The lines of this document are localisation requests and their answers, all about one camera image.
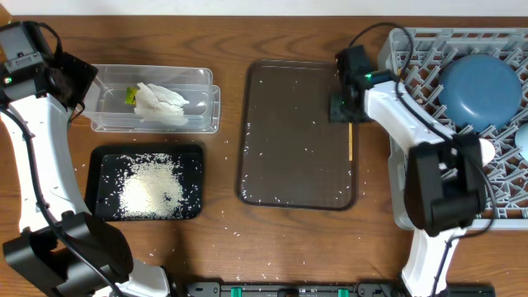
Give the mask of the yellow green snack wrapper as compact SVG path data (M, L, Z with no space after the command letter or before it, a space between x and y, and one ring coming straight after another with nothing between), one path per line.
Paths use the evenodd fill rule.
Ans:
M125 103L128 105L136 105L136 93L138 92L138 88L136 87L127 87L126 88L126 94L125 94Z

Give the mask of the light blue bowl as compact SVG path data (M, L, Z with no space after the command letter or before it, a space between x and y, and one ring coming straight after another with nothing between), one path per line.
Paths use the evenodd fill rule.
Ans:
M515 134L515 145L520 149L519 154L528 160L528 124L520 126Z

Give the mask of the dark blue plate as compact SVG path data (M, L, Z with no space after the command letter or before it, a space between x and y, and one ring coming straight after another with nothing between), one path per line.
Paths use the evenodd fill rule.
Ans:
M505 62L472 54L450 63L439 80L439 102L445 116L459 127L481 132L506 126L521 106L521 81Z

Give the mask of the wooden chopstick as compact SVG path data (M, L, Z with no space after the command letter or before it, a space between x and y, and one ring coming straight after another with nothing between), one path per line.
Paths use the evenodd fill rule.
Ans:
M348 160L353 161L353 124L348 123Z

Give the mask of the cream white cup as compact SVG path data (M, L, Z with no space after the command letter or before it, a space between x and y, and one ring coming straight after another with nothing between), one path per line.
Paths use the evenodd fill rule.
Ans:
M495 158L495 148L493 144L487 139L480 138L479 143L481 148L482 164L485 167Z

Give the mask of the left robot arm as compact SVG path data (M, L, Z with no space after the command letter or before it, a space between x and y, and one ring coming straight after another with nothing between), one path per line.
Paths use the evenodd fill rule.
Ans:
M132 258L124 235L92 216L79 191L68 123L97 74L71 54L17 52L2 66L1 119L21 187L7 264L48 296L168 296L166 272Z

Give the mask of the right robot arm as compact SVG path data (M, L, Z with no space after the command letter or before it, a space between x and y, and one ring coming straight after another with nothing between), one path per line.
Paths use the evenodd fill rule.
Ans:
M330 101L330 119L373 120L406 156L403 203L413 238L401 279L411 296L436 296L446 290L456 245L487 202L482 141L432 118L390 71L338 77L342 92Z

